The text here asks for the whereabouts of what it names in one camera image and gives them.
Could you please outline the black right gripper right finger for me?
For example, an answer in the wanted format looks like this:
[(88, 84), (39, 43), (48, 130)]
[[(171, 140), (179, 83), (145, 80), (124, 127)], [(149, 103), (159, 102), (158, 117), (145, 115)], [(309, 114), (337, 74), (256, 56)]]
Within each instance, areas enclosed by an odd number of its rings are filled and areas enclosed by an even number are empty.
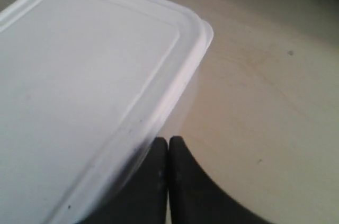
[(172, 223), (268, 223), (225, 193), (180, 136), (169, 140), (168, 192)]

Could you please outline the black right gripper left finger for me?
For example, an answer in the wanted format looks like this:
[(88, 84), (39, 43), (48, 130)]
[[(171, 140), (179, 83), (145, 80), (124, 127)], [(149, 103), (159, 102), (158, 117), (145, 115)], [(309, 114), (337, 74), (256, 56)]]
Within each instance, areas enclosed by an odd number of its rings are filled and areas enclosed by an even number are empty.
[(165, 223), (167, 142), (155, 138), (145, 159), (125, 186), (87, 223)]

